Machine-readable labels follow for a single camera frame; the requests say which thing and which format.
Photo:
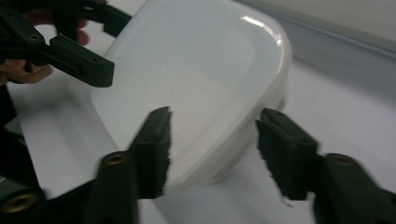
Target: white surface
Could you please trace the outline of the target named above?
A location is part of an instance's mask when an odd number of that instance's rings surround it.
[[[296,56],[284,112],[322,143],[321,153],[338,152],[356,158],[381,187],[396,191],[396,62],[282,24]],[[95,46],[103,52],[108,47]],[[55,74],[33,86],[10,85],[40,183],[54,194],[92,177],[95,157],[101,150],[109,150],[90,141],[109,136],[104,134],[104,126],[96,123],[98,116],[92,106],[77,100],[83,95],[80,90],[86,90],[77,84],[72,78]],[[309,203],[292,202],[293,207],[287,207],[280,201],[254,143],[224,181],[167,195],[155,204],[172,224],[314,223]],[[148,211],[147,216],[155,217],[155,213]]]
[[[149,0],[106,57],[113,85],[92,89],[93,106],[120,150],[150,111],[170,106],[166,191],[179,192],[239,161],[254,119],[285,95],[291,51],[272,18],[242,4]]]
[[[393,0],[238,0],[396,52]]]

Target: container lid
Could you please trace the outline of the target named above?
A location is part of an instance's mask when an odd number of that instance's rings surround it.
[[[148,0],[106,57],[114,81],[92,89],[94,107],[125,150],[150,111],[170,106],[167,187],[176,188],[259,103],[290,46],[274,20],[232,1]]]

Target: plastic food container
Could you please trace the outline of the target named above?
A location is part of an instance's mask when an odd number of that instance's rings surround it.
[[[173,111],[169,193],[220,180],[240,160],[254,119],[284,100],[291,50],[273,19],[244,5],[148,0],[106,57],[114,83],[92,101],[120,150],[150,111]]]

